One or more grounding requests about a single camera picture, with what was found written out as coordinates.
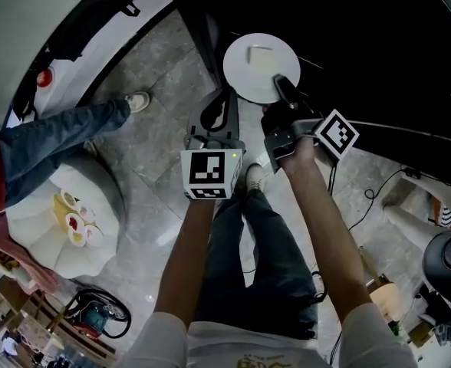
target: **human arm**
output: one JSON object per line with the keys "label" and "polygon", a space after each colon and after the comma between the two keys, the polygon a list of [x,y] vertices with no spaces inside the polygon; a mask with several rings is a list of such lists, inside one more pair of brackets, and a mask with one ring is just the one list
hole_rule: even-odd
{"label": "human arm", "polygon": [[189,204],[160,282],[154,312],[172,314],[186,328],[193,320],[202,287],[214,205],[214,200],[195,200]]}
{"label": "human arm", "polygon": [[323,282],[343,323],[354,308],[371,302],[357,245],[314,161],[312,139],[300,139],[295,153],[282,159],[281,166],[308,227]]}

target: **white sleeve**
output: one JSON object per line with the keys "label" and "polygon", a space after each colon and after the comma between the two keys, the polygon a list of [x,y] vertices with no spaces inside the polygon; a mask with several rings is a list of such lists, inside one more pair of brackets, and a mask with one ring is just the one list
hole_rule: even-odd
{"label": "white sleeve", "polygon": [[128,353],[115,366],[123,368],[184,368],[188,355],[186,327],[174,315],[150,315]]}
{"label": "white sleeve", "polygon": [[355,308],[342,330],[340,368],[417,368],[411,349],[393,334],[377,305]]}

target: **gray tile floor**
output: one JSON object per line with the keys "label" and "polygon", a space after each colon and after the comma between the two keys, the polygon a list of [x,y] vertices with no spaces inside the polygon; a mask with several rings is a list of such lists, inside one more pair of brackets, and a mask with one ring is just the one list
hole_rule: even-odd
{"label": "gray tile floor", "polygon": [[[120,238],[117,255],[97,277],[83,281],[106,288],[130,308],[133,314],[130,332],[111,342],[119,353],[133,344],[153,311],[160,276],[188,206],[179,163],[187,117],[197,101],[213,89],[181,17],[173,12],[130,51],[94,96],[98,102],[136,90],[148,90],[153,95],[147,110],[130,116],[117,132],[96,140],[123,193],[127,230]],[[263,146],[261,117],[261,107],[240,102],[241,135],[248,150],[245,164],[257,161],[269,171],[265,194],[273,209],[284,217],[306,262],[314,269],[316,261],[308,231],[285,174],[271,173]],[[348,225],[360,219],[369,205],[364,190],[378,189],[399,167],[388,159],[351,150],[338,167],[334,187],[334,199]],[[321,168],[327,178],[329,170]],[[399,189],[399,185],[394,189],[397,180],[396,177],[387,184],[380,198]],[[422,281],[422,253],[386,219],[380,198],[353,235],[367,249],[377,270],[397,283],[403,305],[408,308]],[[404,199],[405,209],[426,218],[428,198],[423,191],[410,190]],[[245,228],[241,242],[244,271],[254,268],[252,249],[253,242]],[[252,282],[253,275],[245,274],[246,281]],[[329,299],[319,306],[319,321],[319,349],[329,356],[340,331]]]}

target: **person's leg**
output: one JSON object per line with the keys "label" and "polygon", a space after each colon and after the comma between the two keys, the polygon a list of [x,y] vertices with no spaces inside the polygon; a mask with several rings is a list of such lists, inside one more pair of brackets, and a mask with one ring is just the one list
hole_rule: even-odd
{"label": "person's leg", "polygon": [[6,185],[26,175],[43,159],[84,143],[98,134],[116,130],[129,115],[128,102],[110,100],[101,105],[65,110],[46,119],[1,130],[0,148]]}
{"label": "person's leg", "polygon": [[294,236],[283,218],[272,210],[263,192],[248,192],[244,215],[255,237],[255,281],[278,274],[296,274],[311,280]]}
{"label": "person's leg", "polygon": [[5,208],[19,203],[26,196],[43,184],[60,166],[60,164],[76,151],[82,144],[70,147],[43,159],[26,174],[5,185]]}
{"label": "person's leg", "polygon": [[214,218],[196,321],[228,324],[225,301],[235,300],[236,294],[245,288],[239,256],[244,228],[241,206],[241,201],[234,195],[220,204]]}
{"label": "person's leg", "polygon": [[[318,311],[311,303],[316,295],[311,272],[294,236],[261,189],[262,184],[250,189],[243,206],[255,239],[256,273],[249,294],[257,301],[258,320],[252,326],[298,339],[316,337]],[[262,320],[268,312],[275,312],[276,320]]]}

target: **hand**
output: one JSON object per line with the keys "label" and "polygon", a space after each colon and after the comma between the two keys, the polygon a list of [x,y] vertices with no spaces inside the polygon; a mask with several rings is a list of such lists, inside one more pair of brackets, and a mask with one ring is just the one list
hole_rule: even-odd
{"label": "hand", "polygon": [[314,141],[312,138],[302,137],[295,145],[295,152],[279,160],[280,166],[288,178],[296,174],[304,174],[306,169],[314,165]]}

